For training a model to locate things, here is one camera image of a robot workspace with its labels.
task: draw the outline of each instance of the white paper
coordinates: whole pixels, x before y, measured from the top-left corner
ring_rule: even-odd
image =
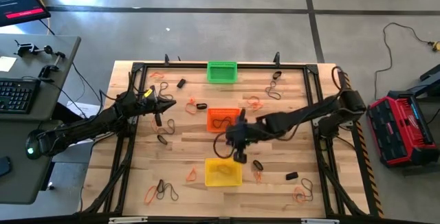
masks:
[[[79,109],[81,109],[81,111],[86,115],[86,117],[90,117],[93,115],[96,115],[99,112],[99,106],[98,105],[94,105],[94,104],[84,104],[84,103],[79,103],[79,102],[75,102],[75,104],[78,106]],[[80,117],[84,117],[84,115],[81,113],[80,110],[78,110],[78,108],[75,107],[74,104],[72,104],[71,101],[69,101],[67,103],[67,108],[72,111],[73,113],[75,113],[76,115],[79,115]],[[92,139],[86,139],[84,141],[81,142],[77,142],[76,144],[72,144],[73,145],[78,145],[78,144],[83,144],[86,142],[92,142]]]
[[[15,63],[16,58],[0,56],[0,71],[9,72]]]

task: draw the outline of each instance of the orange basket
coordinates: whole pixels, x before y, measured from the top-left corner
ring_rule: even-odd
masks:
[[[206,130],[213,133],[226,131],[229,125],[235,125],[236,118],[240,115],[238,108],[208,108]]]

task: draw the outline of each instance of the desk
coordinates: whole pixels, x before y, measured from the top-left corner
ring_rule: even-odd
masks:
[[[109,84],[108,95],[116,96],[127,89],[127,72],[133,62],[116,61]],[[324,97],[338,92],[331,79],[332,64],[319,64],[319,76]],[[163,79],[150,77],[154,71],[164,74]],[[248,107],[247,99],[258,96],[263,108],[253,112],[247,110],[249,122],[255,117],[276,111],[292,111],[307,105],[303,74],[296,70],[283,70],[277,81],[276,91],[281,100],[269,98],[265,88],[269,86],[274,69],[239,69],[239,79],[233,85],[212,85],[206,80],[206,69],[154,69],[147,71],[146,86],[160,82],[169,83],[163,94],[172,94],[177,104],[167,110],[162,120],[164,125],[170,118],[175,120],[175,134],[164,135],[168,145],[158,142],[151,127],[152,115],[140,117],[133,161],[128,180],[124,216],[239,216],[239,217],[324,217],[318,167],[310,123],[301,124],[292,141],[259,142],[246,149],[247,160],[259,160],[265,167],[262,182],[256,183],[250,170],[252,163],[243,165],[243,185],[239,187],[208,188],[204,183],[204,159],[215,158],[212,141],[216,134],[206,131],[206,110],[191,115],[185,112],[190,97],[208,107]],[[186,79],[182,89],[176,84]],[[106,101],[109,107],[112,101]],[[340,131],[340,137],[353,142],[348,131]],[[111,172],[116,138],[97,144],[91,156],[82,191],[84,207],[87,208],[106,185]],[[341,184],[361,210],[369,212],[362,183],[356,152],[335,139],[333,149]],[[186,175],[195,167],[197,179],[186,182]],[[297,171],[299,178],[286,181],[285,175]],[[297,203],[292,193],[301,186],[300,179],[306,177],[313,182],[314,200]],[[144,196],[150,186],[156,186],[163,179],[172,183],[179,200],[171,200],[169,189],[163,200],[144,204]],[[116,205],[118,185],[113,195],[112,209]],[[333,188],[329,186],[333,209],[336,200]]]
[[[0,34],[0,56],[17,58],[9,72],[0,72],[0,78],[37,77],[42,66],[54,63],[54,59],[45,53],[40,53],[33,58],[31,55],[26,55],[23,59],[14,55],[13,53],[17,50],[14,39],[20,43],[34,43],[38,48],[50,45],[55,52],[61,51],[66,54],[66,61],[59,65],[60,71],[53,74],[54,84],[62,88],[78,49],[80,38],[77,36]],[[41,83],[41,89],[32,108],[35,117],[42,118],[42,120],[50,119],[59,95],[60,91],[57,88]],[[51,161],[47,157],[30,160],[25,154],[25,141],[28,133],[37,129],[40,122],[36,120],[11,121],[3,117],[0,120],[0,157],[10,158],[12,171],[0,177],[0,203],[31,204],[41,189]],[[53,125],[44,124],[41,128],[49,129],[53,128]]]

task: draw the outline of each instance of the wooden table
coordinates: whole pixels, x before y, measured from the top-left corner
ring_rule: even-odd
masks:
[[[111,76],[108,95],[127,89],[127,72],[133,61],[116,61]],[[331,80],[334,64],[318,64],[320,82],[324,97],[338,92]],[[159,71],[163,79],[150,77]],[[239,217],[325,217],[322,201],[316,153],[311,134],[310,122],[301,124],[295,137],[288,142],[270,141],[253,144],[246,149],[247,160],[259,160],[264,165],[262,182],[257,183],[251,171],[252,163],[243,165],[243,185],[239,187],[206,187],[204,180],[205,158],[217,157],[212,150],[216,134],[206,131],[206,110],[195,115],[185,112],[190,97],[208,107],[248,108],[250,96],[258,96],[264,104],[262,109],[247,109],[247,119],[255,122],[255,117],[277,111],[293,111],[307,106],[303,73],[298,70],[283,70],[275,91],[281,100],[269,98],[265,88],[272,79],[273,69],[239,69],[239,79],[233,85],[212,85],[206,80],[205,69],[149,69],[146,87],[166,81],[169,88],[163,94],[172,94],[177,104],[162,116],[163,123],[173,118],[175,134],[164,135],[168,145],[158,142],[157,134],[151,127],[152,115],[140,118],[135,140],[133,161],[126,192],[123,215],[142,216],[239,216]],[[183,89],[176,87],[185,78]],[[106,107],[112,104],[107,100]],[[340,130],[340,137],[353,142],[348,131]],[[344,142],[334,139],[334,153],[340,183],[361,210],[369,212],[364,186],[355,151]],[[93,149],[87,176],[82,191],[84,207],[88,207],[99,195],[109,180],[116,138],[102,141]],[[186,175],[195,167],[197,179],[186,182]],[[285,175],[296,171],[299,178],[285,180]],[[300,180],[308,178],[313,182],[312,202],[298,203],[292,197]],[[179,200],[170,198],[169,189],[162,200],[154,199],[150,205],[144,204],[144,196],[150,186],[156,186],[163,179],[172,183],[179,194]],[[333,187],[329,183],[329,193],[334,210],[336,200]],[[113,207],[118,190],[113,195]]]

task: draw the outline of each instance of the green basket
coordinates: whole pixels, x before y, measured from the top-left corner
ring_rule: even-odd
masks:
[[[236,62],[208,62],[209,83],[235,83],[237,81]]]

